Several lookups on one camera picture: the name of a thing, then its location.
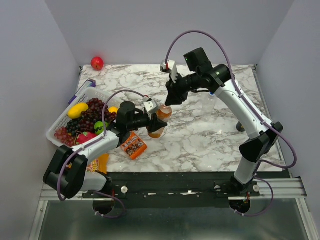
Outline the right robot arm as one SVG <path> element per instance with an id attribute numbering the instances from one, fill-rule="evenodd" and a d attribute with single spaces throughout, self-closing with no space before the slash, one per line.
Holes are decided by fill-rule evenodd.
<path id="1" fill-rule="evenodd" d="M 165 85 L 165 105 L 181 105 L 187 100 L 189 92 L 207 89 L 232 111 L 248 136 L 248 140 L 239 147 L 241 160 L 230 180 L 230 191 L 241 196 L 247 192 L 261 157 L 267 154 L 278 140 L 277 133 L 282 132 L 283 126 L 280 122 L 273 123 L 246 98 L 244 91 L 239 88 L 239 83 L 232 81 L 234 75 L 226 65 L 213 67 L 203 48 L 186 53 L 184 58 L 192 72 L 184 77 L 178 73 L 174 61 L 164 60 L 160 65 L 161 72 L 169 74 Z"/>

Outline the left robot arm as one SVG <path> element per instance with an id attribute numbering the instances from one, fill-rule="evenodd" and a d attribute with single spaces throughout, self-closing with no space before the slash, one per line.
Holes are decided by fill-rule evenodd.
<path id="1" fill-rule="evenodd" d="M 143 110 L 130 101 L 124 101 L 115 121 L 97 137 L 77 146 L 60 146 L 53 155 L 43 176 L 43 182 L 57 191 L 60 201 L 73 198 L 80 191 L 94 191 L 104 198 L 110 194 L 111 185 L 103 173 L 86 172 L 87 166 L 101 155 L 121 146 L 132 131 L 146 128 L 153 133 L 168 124 L 159 119 L 157 103 L 149 99 Z"/>

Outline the clear bottle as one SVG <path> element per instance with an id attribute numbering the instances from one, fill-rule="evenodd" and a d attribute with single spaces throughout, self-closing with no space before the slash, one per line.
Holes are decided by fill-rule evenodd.
<path id="1" fill-rule="evenodd" d="M 210 95 L 210 93 L 205 95 L 205 98 L 203 99 L 202 102 L 202 110 L 204 111 L 205 114 L 211 114 L 216 106 L 217 103 L 217 96 Z"/>

